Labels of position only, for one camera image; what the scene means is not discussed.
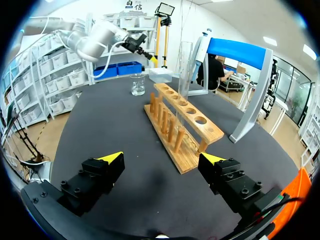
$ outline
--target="floor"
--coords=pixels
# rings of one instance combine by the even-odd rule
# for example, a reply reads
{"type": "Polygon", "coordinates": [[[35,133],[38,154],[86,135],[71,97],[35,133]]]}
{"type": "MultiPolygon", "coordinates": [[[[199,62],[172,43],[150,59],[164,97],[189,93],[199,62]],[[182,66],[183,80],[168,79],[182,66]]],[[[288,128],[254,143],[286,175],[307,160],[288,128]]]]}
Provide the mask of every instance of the floor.
{"type": "MultiPolygon", "coordinates": [[[[220,94],[223,94],[236,102],[239,102],[242,95],[241,92],[226,93],[220,89],[218,91],[220,94]]],[[[279,107],[273,107],[273,110],[267,120],[264,119],[263,115],[259,116],[257,120],[258,124],[260,124],[267,132],[270,132],[280,114],[280,111],[279,107]]],[[[26,130],[32,143],[36,144],[36,148],[45,156],[45,161],[54,161],[60,136],[68,118],[69,113],[64,113],[55,117],[55,120],[50,119],[48,123],[43,121],[34,124],[26,130]]],[[[306,148],[300,142],[298,130],[298,126],[287,115],[285,115],[273,137],[292,158],[296,166],[300,168],[301,155],[306,148]]],[[[28,151],[27,147],[24,146],[17,134],[10,138],[9,142],[12,150],[10,151],[6,144],[5,149],[7,149],[7,151],[13,151],[24,161],[27,161],[32,157],[32,154],[28,151]]],[[[16,170],[25,176],[26,172],[23,172],[19,164],[17,165],[16,170]]]]}

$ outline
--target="cable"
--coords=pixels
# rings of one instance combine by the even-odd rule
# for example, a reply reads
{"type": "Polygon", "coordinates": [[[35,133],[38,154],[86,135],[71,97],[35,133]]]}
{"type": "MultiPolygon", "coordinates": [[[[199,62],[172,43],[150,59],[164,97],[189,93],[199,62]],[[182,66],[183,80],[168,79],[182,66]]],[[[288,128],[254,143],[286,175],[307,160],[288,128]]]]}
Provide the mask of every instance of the cable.
{"type": "Polygon", "coordinates": [[[288,203],[291,203],[291,202],[302,202],[304,200],[303,197],[293,197],[293,198],[289,198],[285,201],[282,201],[282,202],[279,202],[279,203],[276,203],[270,207],[268,207],[267,209],[263,210],[262,212],[260,212],[257,216],[254,217],[253,219],[253,222],[256,222],[258,219],[260,219],[262,216],[264,216],[265,214],[269,213],[270,211],[278,208],[278,207],[281,207],[285,204],[288,204],[288,203]]]}

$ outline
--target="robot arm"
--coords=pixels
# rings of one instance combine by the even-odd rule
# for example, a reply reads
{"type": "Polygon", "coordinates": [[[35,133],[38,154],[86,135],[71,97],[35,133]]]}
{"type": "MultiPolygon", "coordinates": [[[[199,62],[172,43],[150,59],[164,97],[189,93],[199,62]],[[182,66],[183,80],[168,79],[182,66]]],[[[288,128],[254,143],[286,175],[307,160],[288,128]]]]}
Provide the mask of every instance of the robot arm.
{"type": "MultiPolygon", "coordinates": [[[[90,62],[97,62],[105,50],[106,45],[122,42],[122,46],[132,53],[144,55],[147,59],[156,62],[156,58],[145,52],[140,45],[145,41],[146,35],[141,34],[139,39],[134,39],[130,34],[108,21],[93,25],[89,35],[75,30],[76,23],[68,22],[60,17],[30,17],[24,30],[19,36],[54,33],[59,36],[62,43],[76,52],[81,58],[90,62]]],[[[9,56],[14,57],[20,50],[22,37],[18,38],[9,56]]]]}

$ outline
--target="black table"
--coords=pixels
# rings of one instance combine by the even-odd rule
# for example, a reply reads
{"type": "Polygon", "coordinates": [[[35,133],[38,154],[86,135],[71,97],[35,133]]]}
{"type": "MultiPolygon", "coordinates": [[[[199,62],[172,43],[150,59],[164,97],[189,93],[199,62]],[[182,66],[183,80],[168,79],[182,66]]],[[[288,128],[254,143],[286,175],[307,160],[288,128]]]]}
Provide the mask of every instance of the black table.
{"type": "MultiPolygon", "coordinates": [[[[177,82],[169,85],[177,90],[177,82]]],[[[75,175],[90,157],[123,151],[125,171],[111,193],[103,195],[83,219],[148,237],[154,230],[200,240],[232,232],[240,216],[211,192],[197,169],[180,175],[150,123],[144,105],[155,92],[153,82],[145,81],[142,96],[133,96],[131,86],[130,79],[119,78],[83,90],[63,129],[52,183],[60,188],[60,182],[75,175]]],[[[276,185],[284,188],[297,175],[294,162],[258,124],[236,144],[229,140],[243,115],[235,106],[211,92],[189,101],[225,133],[207,153],[238,160],[246,174],[262,181],[265,192],[276,185]]]]}

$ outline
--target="blue bin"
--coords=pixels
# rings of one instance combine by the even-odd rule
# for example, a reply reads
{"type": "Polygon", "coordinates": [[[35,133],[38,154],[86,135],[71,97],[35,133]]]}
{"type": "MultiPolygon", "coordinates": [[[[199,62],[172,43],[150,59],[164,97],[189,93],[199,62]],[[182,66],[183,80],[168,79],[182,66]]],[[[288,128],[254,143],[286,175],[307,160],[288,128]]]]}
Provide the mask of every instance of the blue bin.
{"type": "MultiPolygon", "coordinates": [[[[99,66],[93,71],[93,75],[98,76],[102,73],[102,71],[105,69],[105,66],[99,66]]],[[[106,70],[106,72],[98,78],[95,78],[95,80],[102,80],[106,78],[111,78],[117,76],[117,65],[116,64],[110,64],[106,70]]]]}
{"type": "Polygon", "coordinates": [[[137,61],[118,63],[118,75],[140,73],[142,73],[142,64],[137,61]]]}

